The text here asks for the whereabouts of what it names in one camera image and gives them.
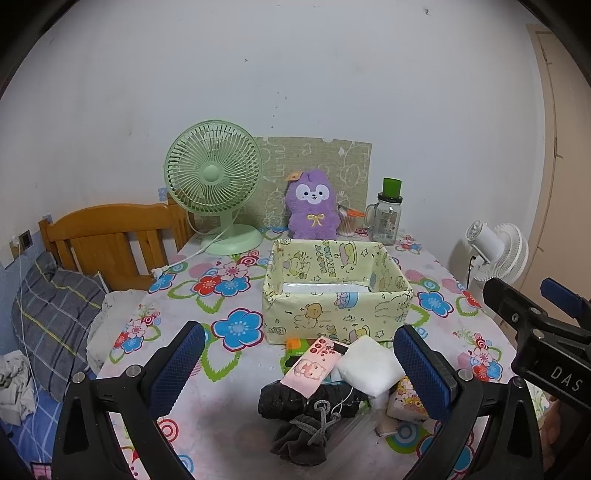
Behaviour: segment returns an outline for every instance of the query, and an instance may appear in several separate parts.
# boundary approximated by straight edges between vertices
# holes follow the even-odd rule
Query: door frame
[[[550,198],[552,197],[552,187],[554,185],[554,172],[556,169],[556,111],[554,108],[554,90],[552,87],[550,71],[548,70],[548,63],[544,54],[542,43],[540,41],[541,35],[554,34],[549,28],[546,28],[543,25],[527,24],[526,27],[530,34],[530,39],[534,47],[535,58],[538,62],[538,69],[540,71],[542,94],[544,97],[544,116],[546,127],[542,184],[540,186],[538,206],[535,210],[534,223],[531,227],[530,236],[528,238],[530,257],[525,264],[523,273],[515,282],[514,287],[517,290],[521,290],[523,283],[525,282],[525,278],[530,271],[531,264],[534,262],[534,258],[540,249],[539,243],[542,236],[542,231],[544,230],[546,217],[548,215]]]

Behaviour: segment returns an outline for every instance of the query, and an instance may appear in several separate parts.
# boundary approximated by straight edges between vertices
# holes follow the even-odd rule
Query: pink package
[[[310,398],[341,357],[334,346],[332,340],[319,338],[285,374],[281,383]]]

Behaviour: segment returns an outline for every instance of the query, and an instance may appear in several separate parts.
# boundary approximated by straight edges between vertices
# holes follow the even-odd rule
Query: hand
[[[560,400],[551,397],[553,401],[550,408],[544,414],[544,421],[540,428],[540,441],[542,444],[542,459],[544,462],[544,472],[554,464],[554,451],[551,445],[560,435]]]

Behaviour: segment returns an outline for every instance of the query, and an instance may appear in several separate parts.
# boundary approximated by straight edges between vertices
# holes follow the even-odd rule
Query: green desk fan
[[[203,238],[202,250],[233,255],[256,248],[260,232],[234,224],[237,211],[255,191],[261,152],[243,128],[207,120],[185,130],[166,155],[164,180],[174,200],[188,212],[219,216],[220,227]]]

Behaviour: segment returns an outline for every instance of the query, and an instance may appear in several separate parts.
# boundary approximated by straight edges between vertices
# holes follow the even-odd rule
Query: plaid pillow
[[[88,369],[86,337],[104,299],[99,282],[59,268],[49,252],[37,257],[17,293],[15,336],[27,350],[38,385],[59,402],[72,375]]]

